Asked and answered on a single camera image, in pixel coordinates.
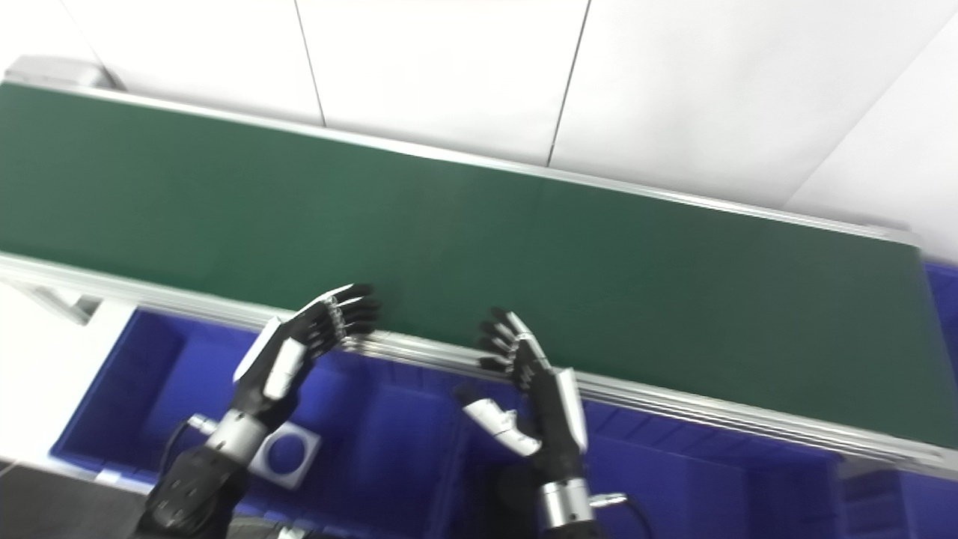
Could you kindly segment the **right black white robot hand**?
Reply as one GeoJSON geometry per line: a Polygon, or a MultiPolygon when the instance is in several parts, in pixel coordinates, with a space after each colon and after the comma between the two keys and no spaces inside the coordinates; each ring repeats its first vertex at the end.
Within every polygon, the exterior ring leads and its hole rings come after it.
{"type": "Polygon", "coordinates": [[[479,365],[507,376],[527,403],[529,426],[520,426],[516,410],[503,409],[468,383],[453,390],[463,412],[505,448],[527,458],[538,487],[584,478],[588,428],[574,369],[552,365],[514,311],[493,307],[480,328],[478,345],[486,355],[479,365]]]}

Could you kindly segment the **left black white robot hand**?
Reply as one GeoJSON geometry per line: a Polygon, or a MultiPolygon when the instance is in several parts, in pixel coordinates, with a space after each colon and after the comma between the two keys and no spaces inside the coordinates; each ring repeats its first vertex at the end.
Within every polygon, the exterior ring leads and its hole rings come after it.
{"type": "Polygon", "coordinates": [[[290,420],[317,360],[346,338],[373,333],[380,304],[372,294],[372,285],[345,285],[290,317],[268,321],[237,368],[230,412],[257,421],[266,433],[290,420]]]}

